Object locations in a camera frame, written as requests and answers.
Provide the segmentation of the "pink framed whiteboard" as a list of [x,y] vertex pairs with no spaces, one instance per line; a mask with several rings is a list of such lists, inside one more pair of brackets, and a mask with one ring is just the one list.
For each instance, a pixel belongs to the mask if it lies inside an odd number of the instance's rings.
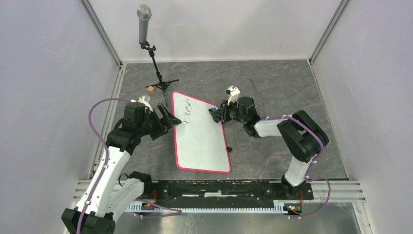
[[181,170],[221,173],[231,172],[231,164],[223,124],[216,123],[209,109],[210,102],[172,93],[172,114],[181,120],[174,128],[176,165]]

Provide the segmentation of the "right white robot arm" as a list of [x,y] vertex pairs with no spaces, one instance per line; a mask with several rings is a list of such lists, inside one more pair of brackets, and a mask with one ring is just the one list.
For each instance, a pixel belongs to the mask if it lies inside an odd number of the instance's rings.
[[300,194],[300,185],[308,179],[311,165],[329,143],[327,134],[304,110],[282,117],[262,117],[253,98],[241,97],[237,101],[224,100],[219,108],[208,112],[216,123],[241,123],[251,137],[283,138],[292,154],[281,186],[282,195],[288,199]]

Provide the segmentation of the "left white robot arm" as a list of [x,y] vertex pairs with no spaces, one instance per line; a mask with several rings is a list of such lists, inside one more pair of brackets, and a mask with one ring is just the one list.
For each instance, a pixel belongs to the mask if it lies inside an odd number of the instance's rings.
[[65,209],[61,219],[71,234],[112,234],[117,220],[133,201],[152,195],[151,176],[133,172],[119,191],[113,188],[122,169],[144,136],[152,140],[181,124],[163,104],[159,117],[147,101],[129,102],[124,115],[103,142],[102,160],[85,193],[73,209]]

